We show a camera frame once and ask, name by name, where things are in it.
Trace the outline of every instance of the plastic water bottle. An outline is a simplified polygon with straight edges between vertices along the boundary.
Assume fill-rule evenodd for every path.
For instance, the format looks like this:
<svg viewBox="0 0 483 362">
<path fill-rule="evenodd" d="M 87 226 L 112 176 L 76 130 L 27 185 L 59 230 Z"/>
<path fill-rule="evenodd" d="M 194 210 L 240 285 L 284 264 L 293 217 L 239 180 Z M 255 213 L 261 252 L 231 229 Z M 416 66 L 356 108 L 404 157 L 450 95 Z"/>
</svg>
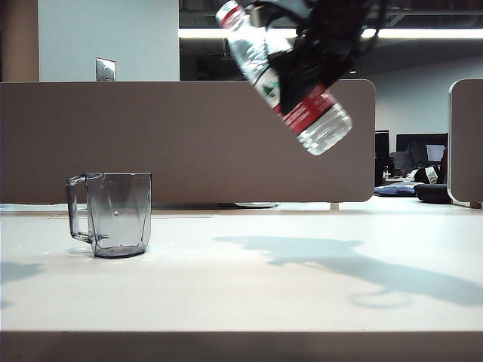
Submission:
<svg viewBox="0 0 483 362">
<path fill-rule="evenodd" d="M 352 128 L 352 121 L 323 84 L 318 84 L 288 114 L 281 113 L 280 84 L 268 55 L 291 49 L 283 37 L 250 24 L 249 16 L 230 0 L 217 12 L 217 21 L 229 29 L 229 47 L 243 75 L 297 135 L 313 155 L 320 155 L 339 142 Z"/>
</svg>

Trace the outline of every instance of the light switch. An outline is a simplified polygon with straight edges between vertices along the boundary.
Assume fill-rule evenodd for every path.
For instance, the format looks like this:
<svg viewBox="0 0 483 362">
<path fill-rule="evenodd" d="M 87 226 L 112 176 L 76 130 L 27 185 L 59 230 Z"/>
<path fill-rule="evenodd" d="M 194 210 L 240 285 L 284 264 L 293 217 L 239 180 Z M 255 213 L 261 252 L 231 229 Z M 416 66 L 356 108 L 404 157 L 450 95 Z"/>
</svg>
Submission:
<svg viewBox="0 0 483 362">
<path fill-rule="evenodd" d="M 115 61 L 96 58 L 96 80 L 115 81 Z"/>
</svg>

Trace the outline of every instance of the cubicle divider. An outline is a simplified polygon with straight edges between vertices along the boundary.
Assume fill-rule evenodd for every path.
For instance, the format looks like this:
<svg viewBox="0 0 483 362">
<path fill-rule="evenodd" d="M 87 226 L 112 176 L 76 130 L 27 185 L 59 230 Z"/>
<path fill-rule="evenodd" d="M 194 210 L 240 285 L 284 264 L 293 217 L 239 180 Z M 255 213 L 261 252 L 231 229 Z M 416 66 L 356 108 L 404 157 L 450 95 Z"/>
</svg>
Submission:
<svg viewBox="0 0 483 362">
<path fill-rule="evenodd" d="M 462 202 L 483 201 L 483 79 L 463 79 L 450 89 L 448 192 Z"/>
<path fill-rule="evenodd" d="M 353 129 L 314 156 L 247 82 L 1 84 L 2 202 L 65 202 L 68 177 L 100 171 L 152 171 L 158 203 L 365 201 L 375 89 L 331 90 Z"/>
</svg>

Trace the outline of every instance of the water bottle label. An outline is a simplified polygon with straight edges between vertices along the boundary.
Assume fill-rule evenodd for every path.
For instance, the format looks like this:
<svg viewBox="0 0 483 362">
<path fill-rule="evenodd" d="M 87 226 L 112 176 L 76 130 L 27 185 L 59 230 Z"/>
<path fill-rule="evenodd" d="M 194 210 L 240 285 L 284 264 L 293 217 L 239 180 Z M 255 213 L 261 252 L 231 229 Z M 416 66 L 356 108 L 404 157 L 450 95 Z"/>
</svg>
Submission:
<svg viewBox="0 0 483 362">
<path fill-rule="evenodd" d="M 267 67 L 254 86 L 270 107 L 275 108 L 280 104 L 280 83 L 278 74 L 272 68 Z"/>
<path fill-rule="evenodd" d="M 287 115 L 280 114 L 280 116 L 295 134 L 300 134 L 336 102 L 325 87 L 319 84 Z"/>
</svg>

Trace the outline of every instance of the fluorescent light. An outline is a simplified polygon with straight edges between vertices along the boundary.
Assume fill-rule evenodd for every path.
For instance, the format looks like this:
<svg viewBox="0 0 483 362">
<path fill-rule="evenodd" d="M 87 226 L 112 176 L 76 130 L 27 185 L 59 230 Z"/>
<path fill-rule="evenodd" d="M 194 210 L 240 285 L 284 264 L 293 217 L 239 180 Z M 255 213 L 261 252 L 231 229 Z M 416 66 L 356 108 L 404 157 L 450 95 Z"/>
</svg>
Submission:
<svg viewBox="0 0 483 362">
<path fill-rule="evenodd" d="M 271 29 L 278 36 L 295 38 L 295 29 Z M 366 29 L 362 38 L 371 38 L 375 29 Z M 178 29 L 180 38 L 217 39 L 226 38 L 226 29 L 183 28 Z M 381 29 L 379 38 L 386 39 L 483 39 L 483 29 Z"/>
<path fill-rule="evenodd" d="M 182 28 L 178 29 L 180 38 L 190 39 L 220 39 L 226 38 L 229 30 L 226 29 L 203 29 L 203 28 Z M 271 29 L 270 32 L 285 38 L 295 38 L 295 29 Z"/>
<path fill-rule="evenodd" d="M 366 29 L 362 38 L 371 38 L 375 29 Z M 386 39 L 483 39 L 483 29 L 381 29 Z"/>
</svg>

